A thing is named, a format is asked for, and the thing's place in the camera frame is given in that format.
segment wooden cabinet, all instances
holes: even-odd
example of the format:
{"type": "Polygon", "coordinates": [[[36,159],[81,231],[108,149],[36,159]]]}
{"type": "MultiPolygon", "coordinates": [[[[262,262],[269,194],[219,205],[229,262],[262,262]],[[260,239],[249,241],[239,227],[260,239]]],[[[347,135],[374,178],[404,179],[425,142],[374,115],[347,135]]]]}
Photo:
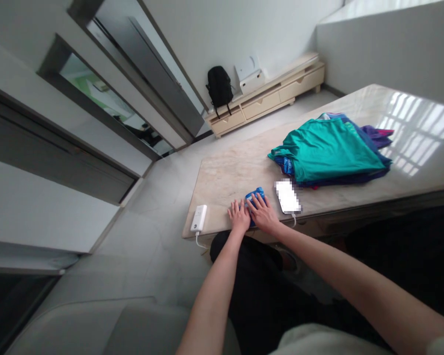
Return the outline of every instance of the wooden cabinet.
{"type": "Polygon", "coordinates": [[[260,113],[268,111],[270,108],[275,107],[280,103],[280,94],[276,91],[273,94],[268,94],[252,103],[249,102],[246,106],[242,106],[242,109],[245,118],[250,119],[260,113]]]}
{"type": "Polygon", "coordinates": [[[298,65],[286,73],[263,85],[254,92],[235,98],[229,107],[220,107],[219,117],[216,113],[204,119],[211,126],[217,137],[222,136],[249,121],[256,120],[285,105],[292,105],[295,97],[311,89],[319,92],[324,82],[325,65],[318,61],[317,54],[306,55],[305,63],[298,65]]]}
{"type": "Polygon", "coordinates": [[[238,110],[232,112],[232,116],[227,112],[220,119],[214,121],[212,124],[212,130],[217,135],[221,132],[224,132],[232,127],[238,126],[240,123],[245,121],[242,111],[238,110]]]}
{"type": "Polygon", "coordinates": [[[319,83],[324,82],[324,67],[319,68],[315,72],[302,76],[294,82],[280,89],[281,102],[292,99],[303,92],[315,88],[319,83]]]}

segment sliding door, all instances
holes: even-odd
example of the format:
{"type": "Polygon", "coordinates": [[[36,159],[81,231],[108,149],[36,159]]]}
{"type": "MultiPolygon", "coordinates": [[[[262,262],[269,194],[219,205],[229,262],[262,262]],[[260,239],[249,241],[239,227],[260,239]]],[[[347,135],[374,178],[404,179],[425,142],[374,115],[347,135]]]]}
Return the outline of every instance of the sliding door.
{"type": "Polygon", "coordinates": [[[181,85],[158,54],[145,31],[134,17],[101,9],[97,20],[140,72],[166,106],[185,128],[196,137],[204,124],[181,85]]]}
{"type": "Polygon", "coordinates": [[[119,205],[138,177],[0,102],[0,161],[119,205]]]}

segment left hand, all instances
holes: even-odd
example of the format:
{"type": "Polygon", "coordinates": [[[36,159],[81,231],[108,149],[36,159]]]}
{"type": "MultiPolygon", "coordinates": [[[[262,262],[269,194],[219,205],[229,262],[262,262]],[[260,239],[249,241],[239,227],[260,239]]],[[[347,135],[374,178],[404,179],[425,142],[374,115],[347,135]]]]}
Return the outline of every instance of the left hand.
{"type": "Polygon", "coordinates": [[[228,209],[228,216],[232,221],[232,230],[245,233],[250,227],[250,213],[245,208],[243,200],[232,202],[232,209],[228,209]]]}

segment white power bank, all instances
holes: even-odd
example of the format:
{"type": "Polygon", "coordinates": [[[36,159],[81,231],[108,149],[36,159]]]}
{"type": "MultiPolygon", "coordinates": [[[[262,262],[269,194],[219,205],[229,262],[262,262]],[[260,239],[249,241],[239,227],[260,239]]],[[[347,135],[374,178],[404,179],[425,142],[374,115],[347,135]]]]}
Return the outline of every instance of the white power bank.
{"type": "Polygon", "coordinates": [[[202,232],[204,227],[204,220],[206,219],[207,205],[200,205],[196,207],[194,219],[191,224],[191,232],[202,232]]]}

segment forearm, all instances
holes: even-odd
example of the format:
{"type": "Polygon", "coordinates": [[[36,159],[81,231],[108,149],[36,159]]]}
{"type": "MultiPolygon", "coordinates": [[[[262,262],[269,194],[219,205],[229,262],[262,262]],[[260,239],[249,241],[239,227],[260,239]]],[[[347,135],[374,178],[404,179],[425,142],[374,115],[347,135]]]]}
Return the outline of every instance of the forearm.
{"type": "Polygon", "coordinates": [[[444,317],[349,255],[287,226],[273,235],[345,297],[401,354],[423,354],[444,336],[444,317]]]}
{"type": "Polygon", "coordinates": [[[209,271],[177,354],[221,354],[243,231],[233,230],[209,271]]]}

